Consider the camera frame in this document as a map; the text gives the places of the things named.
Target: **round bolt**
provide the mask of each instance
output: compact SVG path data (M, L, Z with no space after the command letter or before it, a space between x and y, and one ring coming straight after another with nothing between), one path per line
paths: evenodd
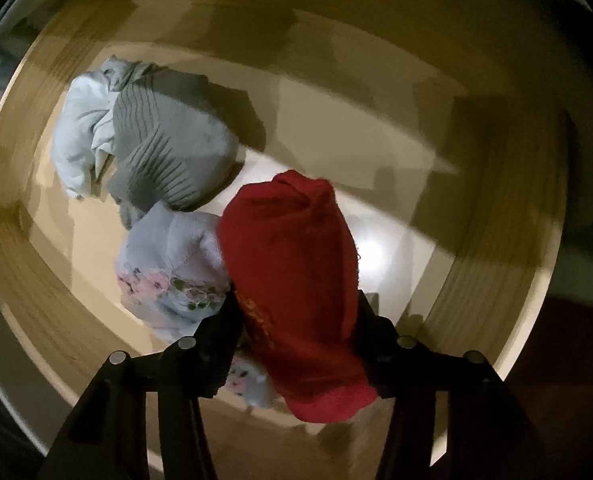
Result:
M487 362L485 356L478 350L468 350L463 354L463 357L475 365L482 365L483 363Z
M411 335L402 335L397 339L397 345L406 350L412 349L416 346L417 340Z
M122 352L121 350L117 350L116 352L112 352L112 354L110 355L110 362L113 365L119 365L123 361L126 360L127 356L128 355L125 352Z
M196 339L190 335L187 335L179 339L177 344L181 350L189 350L190 348L194 348L196 346Z

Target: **wooden tray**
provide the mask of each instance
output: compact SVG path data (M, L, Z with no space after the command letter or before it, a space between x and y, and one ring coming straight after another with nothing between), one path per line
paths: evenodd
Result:
M70 403L110 352L161 348L120 306L115 204L102 188L68 199L49 160L69 81L116 54L213 83L244 147L203 209L285 168L329 179L379 312L439 351L482 351L505 376L554 265L565 144L553 101L493 51L435 0L68 0L0 105L3 315ZM223 479L373 478L391 411L380 400L323 425L227 393L202 406ZM148 432L160 466L156 415Z

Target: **gray sock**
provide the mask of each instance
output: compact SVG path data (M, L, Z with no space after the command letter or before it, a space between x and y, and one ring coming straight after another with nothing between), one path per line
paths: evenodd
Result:
M126 228L159 201L192 208L229 174L238 139L207 95L207 77L161 68L116 99L118 165L107 188Z

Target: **wooden container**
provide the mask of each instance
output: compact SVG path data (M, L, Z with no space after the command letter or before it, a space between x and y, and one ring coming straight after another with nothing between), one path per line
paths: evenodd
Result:
M213 83L244 147L203 209L288 167L329 179L380 314L439 351L478 349L505 376L554 265L565 144L554 101L494 52L436 0L67 0L0 104L5 319L70 403L112 351L162 348L120 306L116 205L102 186L68 199L49 160L68 83L116 54ZM323 425L223 392L202 403L222 479L373 478L391 407ZM435 458L445 425L439 402Z

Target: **red garment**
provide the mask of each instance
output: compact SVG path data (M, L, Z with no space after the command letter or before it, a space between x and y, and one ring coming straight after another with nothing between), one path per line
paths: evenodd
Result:
M331 184L291 170L243 186L218 238L254 354L292 412L338 422L372 402L350 343L357 250Z

